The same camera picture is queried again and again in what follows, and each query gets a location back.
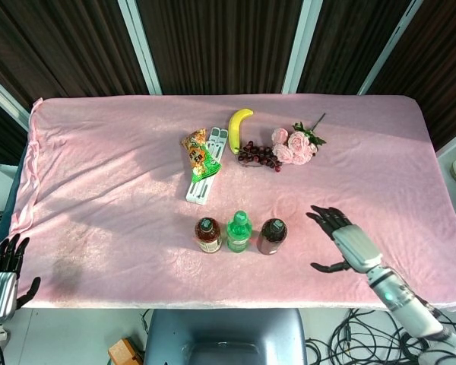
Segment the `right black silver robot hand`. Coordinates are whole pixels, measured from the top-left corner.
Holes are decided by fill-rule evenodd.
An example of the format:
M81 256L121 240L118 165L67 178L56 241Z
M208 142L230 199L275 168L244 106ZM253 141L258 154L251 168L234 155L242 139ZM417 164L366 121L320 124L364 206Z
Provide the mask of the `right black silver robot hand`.
M366 274L382 263L382 253L366 233L339 209L311 206L306 216L316 222L338 248L344 260L333 265L312 262L311 266L322 273L353 269Z

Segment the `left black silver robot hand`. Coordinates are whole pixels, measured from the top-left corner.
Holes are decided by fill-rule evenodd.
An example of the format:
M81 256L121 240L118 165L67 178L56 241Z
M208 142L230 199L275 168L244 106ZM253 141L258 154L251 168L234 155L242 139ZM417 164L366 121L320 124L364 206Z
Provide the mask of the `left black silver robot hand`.
M19 233L0 242L0 325L29 303L37 294L41 278L35 277L28 291L18 294L18 284L24 263L24 254L30 242Z

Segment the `dark red drink bottle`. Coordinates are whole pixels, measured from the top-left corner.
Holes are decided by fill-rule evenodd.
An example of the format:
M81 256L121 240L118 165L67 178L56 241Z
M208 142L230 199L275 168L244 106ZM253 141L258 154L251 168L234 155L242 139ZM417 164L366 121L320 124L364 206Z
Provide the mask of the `dark red drink bottle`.
M287 226L279 218L264 222L257 240L257 248L263 255L273 255L287 237Z

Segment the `amber tea bottle black cap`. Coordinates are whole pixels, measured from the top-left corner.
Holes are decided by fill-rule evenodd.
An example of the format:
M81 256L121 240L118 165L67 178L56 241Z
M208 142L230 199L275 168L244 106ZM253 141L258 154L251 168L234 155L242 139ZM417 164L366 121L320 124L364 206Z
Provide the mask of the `amber tea bottle black cap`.
M219 224L211 217L203 217L195 225L195 240L206 253L215 253L222 244Z

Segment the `pink rose bouquet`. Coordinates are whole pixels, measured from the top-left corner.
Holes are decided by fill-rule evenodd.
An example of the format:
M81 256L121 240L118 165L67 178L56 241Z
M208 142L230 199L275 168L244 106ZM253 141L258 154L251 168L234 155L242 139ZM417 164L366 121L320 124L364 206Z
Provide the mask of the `pink rose bouquet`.
M307 164L318 153L319 148L326 144L326 140L315 133L316 127L324 118L325 113L309 127L303 122L296 122L292 125L291 132L284 128L273 130L271 142L275 157L282 164Z

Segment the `green soda bottle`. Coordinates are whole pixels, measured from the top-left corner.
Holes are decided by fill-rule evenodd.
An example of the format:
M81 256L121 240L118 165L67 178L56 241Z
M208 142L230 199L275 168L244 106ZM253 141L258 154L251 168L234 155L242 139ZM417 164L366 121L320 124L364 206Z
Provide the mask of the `green soda bottle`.
M237 211L226 226L226 244L235 252L245 251L252 235L252 222L245 211Z

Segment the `purple grape bunch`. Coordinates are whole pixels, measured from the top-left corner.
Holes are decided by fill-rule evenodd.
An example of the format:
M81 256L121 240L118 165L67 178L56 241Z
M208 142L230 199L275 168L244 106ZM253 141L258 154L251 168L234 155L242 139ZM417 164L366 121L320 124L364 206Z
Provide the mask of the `purple grape bunch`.
M281 171L282 162L268 146L257 146L249 141L238 153L238 162L243 167L268 167L276 172Z

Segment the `orange box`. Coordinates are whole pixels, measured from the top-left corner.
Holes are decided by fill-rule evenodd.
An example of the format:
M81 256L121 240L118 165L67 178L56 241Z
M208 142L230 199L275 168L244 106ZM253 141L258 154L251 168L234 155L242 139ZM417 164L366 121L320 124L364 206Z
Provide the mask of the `orange box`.
M109 365L143 365L144 359L129 338L118 340L108 349Z

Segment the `pink plush tablecloth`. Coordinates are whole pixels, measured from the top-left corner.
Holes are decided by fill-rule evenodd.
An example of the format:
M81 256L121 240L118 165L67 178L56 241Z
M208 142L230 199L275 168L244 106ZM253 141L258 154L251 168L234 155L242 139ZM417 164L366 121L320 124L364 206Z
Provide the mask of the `pink plush tablecloth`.
M229 151L205 205L185 199L191 180L181 140L254 114L244 140L313 125L326 144L302 166L241 167ZM364 276L322 274L341 255L306 216L336 207L361 226L424 299L456 308L456 215L423 115L403 96L266 94L48 99L30 120L29 148L6 233L30 238L19 290L42 283L33 308L380 307ZM247 249L231 251L226 226L252 222ZM220 226L203 252L195 225ZM258 251L265 221L287 237Z

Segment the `white folding stand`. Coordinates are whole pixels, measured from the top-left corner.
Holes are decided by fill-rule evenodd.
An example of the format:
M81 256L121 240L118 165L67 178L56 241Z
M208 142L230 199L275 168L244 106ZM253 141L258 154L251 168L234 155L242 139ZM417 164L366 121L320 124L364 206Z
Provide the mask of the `white folding stand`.
M218 163L221 161L227 140L228 131L226 129L220 129L218 127L213 127L211 129L206 145L207 149L211 153L211 156ZM214 179L215 176L210 176L200 182L192 182L185 197L186 201L196 203L198 205L205 205L207 203Z

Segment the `yellow banana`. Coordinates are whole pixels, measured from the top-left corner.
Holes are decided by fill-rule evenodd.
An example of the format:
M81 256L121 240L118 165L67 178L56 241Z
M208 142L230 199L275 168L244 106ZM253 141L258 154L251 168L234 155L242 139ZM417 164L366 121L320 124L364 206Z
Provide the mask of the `yellow banana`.
M251 109L239 109L231 116L228 128L228 142L230 150L237 155L240 149L240 126L242 122L253 115Z

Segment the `green orange snack bag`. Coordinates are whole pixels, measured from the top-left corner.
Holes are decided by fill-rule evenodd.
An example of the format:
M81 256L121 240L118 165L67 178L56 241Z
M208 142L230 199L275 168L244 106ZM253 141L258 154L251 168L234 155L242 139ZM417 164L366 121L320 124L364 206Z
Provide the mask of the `green orange snack bag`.
M207 148L206 133L206 129L199 129L186 136L181 142L192 167L193 183L214 176L221 169L221 164L213 158Z

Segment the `dark brown curtain panel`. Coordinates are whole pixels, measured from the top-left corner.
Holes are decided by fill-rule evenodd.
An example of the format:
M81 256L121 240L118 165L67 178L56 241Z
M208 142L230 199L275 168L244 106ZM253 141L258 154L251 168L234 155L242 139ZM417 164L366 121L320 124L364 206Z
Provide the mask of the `dark brown curtain panel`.
M117 0L0 0L0 84L24 107L148 92Z
M297 91L355 95L410 0L323 0Z
M137 0L163 94L278 94L302 0Z
M414 99L436 150L456 137L456 0L423 0L369 93Z

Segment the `white frame post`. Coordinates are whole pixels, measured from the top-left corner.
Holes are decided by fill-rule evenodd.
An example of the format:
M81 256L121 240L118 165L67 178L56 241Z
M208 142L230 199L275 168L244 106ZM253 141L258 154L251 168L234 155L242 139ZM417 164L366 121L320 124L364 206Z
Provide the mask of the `white frame post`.
M395 46L404 35L405 31L409 27L410 23L414 19L416 13L421 8L424 0L410 0L406 10L402 14L400 20L392 31L390 37L388 38L387 43L380 52L378 58L375 60L375 63L371 67L369 73L367 74L365 80L360 86L357 95L362 96L368 93L370 87L373 85L375 79L379 75L381 69L388 60L388 57L393 52Z
M136 59L150 95L162 95L162 87L150 51L137 0L117 0Z
M297 92L324 0L302 0L282 94Z

